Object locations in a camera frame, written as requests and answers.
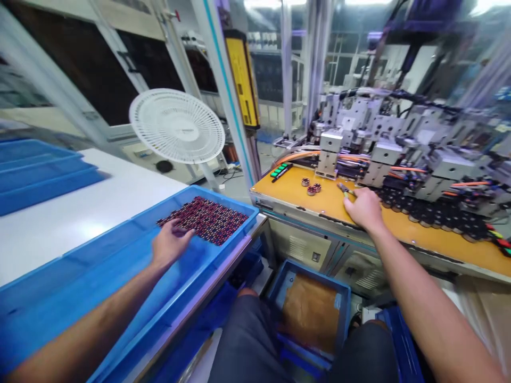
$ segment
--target forearm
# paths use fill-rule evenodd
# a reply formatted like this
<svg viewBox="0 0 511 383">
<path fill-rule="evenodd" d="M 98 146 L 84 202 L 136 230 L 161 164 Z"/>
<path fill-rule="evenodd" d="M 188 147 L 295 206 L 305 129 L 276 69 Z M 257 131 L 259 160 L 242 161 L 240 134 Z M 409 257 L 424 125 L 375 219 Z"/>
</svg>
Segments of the forearm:
<svg viewBox="0 0 511 383">
<path fill-rule="evenodd" d="M 150 265 L 12 372 L 7 382 L 85 382 L 168 268 Z"/>
<path fill-rule="evenodd" d="M 369 230 L 406 323 L 439 381 L 504 381 L 470 325 L 384 226 Z"/>
</svg>

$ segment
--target white electric fan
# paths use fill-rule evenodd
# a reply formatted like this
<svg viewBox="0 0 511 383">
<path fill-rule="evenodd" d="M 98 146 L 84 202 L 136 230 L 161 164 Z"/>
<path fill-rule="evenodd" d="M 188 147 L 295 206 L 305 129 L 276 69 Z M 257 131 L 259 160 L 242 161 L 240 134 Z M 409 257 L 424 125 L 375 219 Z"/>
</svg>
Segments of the white electric fan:
<svg viewBox="0 0 511 383">
<path fill-rule="evenodd" d="M 151 150 L 167 160 L 198 164 L 211 188 L 219 191 L 207 162 L 220 154 L 225 132 L 206 104 L 178 90 L 151 89 L 133 100 L 129 122 Z"/>
</svg>

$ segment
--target pliers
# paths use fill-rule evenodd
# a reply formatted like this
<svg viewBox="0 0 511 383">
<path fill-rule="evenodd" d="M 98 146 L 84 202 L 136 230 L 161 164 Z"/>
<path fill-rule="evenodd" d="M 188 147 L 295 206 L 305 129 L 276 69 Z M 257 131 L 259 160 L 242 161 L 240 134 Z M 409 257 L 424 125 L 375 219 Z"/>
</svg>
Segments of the pliers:
<svg viewBox="0 0 511 383">
<path fill-rule="evenodd" d="M 351 195 L 355 195 L 355 193 L 354 193 L 353 191 L 351 191 L 350 189 L 348 189 L 345 185 L 343 185 L 343 184 L 342 184 L 342 183 L 340 183 L 340 182 L 337 184 L 337 187 L 338 187 L 339 189 L 341 189 L 341 190 L 342 190 L 342 192 L 344 193 L 344 196 L 345 196 L 346 198 L 348 198 L 348 195 L 349 195 L 349 194 L 351 194 Z"/>
</svg>

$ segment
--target brown paper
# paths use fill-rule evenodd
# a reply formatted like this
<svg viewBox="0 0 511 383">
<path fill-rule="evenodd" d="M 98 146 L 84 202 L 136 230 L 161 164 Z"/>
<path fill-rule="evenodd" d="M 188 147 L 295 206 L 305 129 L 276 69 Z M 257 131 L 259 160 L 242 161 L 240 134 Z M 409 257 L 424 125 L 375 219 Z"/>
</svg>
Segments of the brown paper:
<svg viewBox="0 0 511 383">
<path fill-rule="evenodd" d="M 286 332 L 302 345 L 333 354 L 339 321 L 336 294 L 313 279 L 296 275 L 282 310 Z"/>
</svg>

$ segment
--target gray shorts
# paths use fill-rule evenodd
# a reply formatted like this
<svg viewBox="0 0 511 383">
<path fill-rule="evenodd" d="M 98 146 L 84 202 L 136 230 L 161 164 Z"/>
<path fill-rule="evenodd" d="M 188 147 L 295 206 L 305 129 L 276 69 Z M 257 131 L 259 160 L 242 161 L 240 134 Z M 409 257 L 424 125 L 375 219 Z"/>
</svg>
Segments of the gray shorts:
<svg viewBox="0 0 511 383">
<path fill-rule="evenodd" d="M 292 383 L 281 365 L 279 347 L 266 305 L 252 295 L 237 298 L 218 345 L 209 383 Z M 399 382 L 390 332 L 371 322 L 356 329 L 336 355 L 326 381 Z"/>
</svg>

